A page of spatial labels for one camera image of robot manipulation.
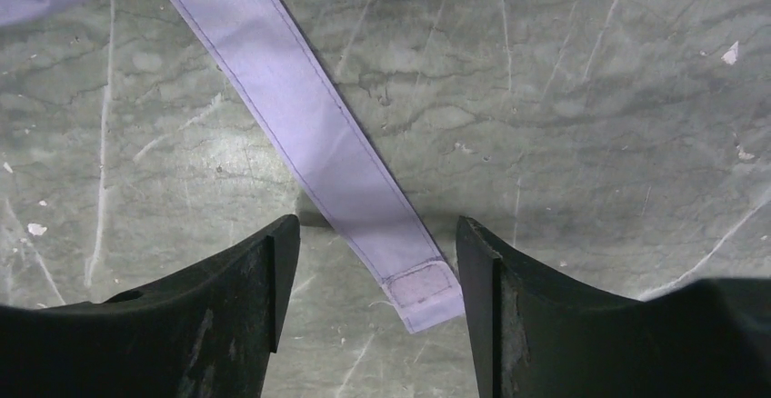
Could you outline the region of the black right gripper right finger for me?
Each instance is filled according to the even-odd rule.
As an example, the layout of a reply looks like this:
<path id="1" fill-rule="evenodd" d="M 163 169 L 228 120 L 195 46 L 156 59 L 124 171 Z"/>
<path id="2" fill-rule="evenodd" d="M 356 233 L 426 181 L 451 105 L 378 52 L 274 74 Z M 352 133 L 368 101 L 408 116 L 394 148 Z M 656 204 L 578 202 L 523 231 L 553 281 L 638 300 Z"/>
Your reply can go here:
<path id="1" fill-rule="evenodd" d="M 483 397 L 767 397 L 770 282 L 707 278 L 637 301 L 460 217 L 456 252 Z"/>

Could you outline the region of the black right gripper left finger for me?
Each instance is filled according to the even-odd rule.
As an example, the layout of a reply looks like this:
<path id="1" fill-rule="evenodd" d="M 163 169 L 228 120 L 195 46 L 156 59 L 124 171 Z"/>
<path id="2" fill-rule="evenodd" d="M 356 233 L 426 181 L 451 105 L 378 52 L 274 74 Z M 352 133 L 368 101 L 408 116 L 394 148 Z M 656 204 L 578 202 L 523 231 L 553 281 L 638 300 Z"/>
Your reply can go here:
<path id="1" fill-rule="evenodd" d="M 4 397 L 257 397 L 300 250 L 284 215 L 102 303 L 1 310 Z"/>

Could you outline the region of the lilac folding umbrella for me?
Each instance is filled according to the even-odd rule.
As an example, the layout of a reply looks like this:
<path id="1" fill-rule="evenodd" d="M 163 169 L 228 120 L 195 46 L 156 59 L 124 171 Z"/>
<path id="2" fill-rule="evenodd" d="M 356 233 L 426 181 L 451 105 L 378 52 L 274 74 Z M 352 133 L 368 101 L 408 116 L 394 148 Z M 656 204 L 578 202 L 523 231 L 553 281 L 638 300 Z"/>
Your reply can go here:
<path id="1" fill-rule="evenodd" d="M 295 303 L 461 327 L 460 284 L 283 0 L 1 0 L 1 299 L 99 303 L 308 200 Z"/>

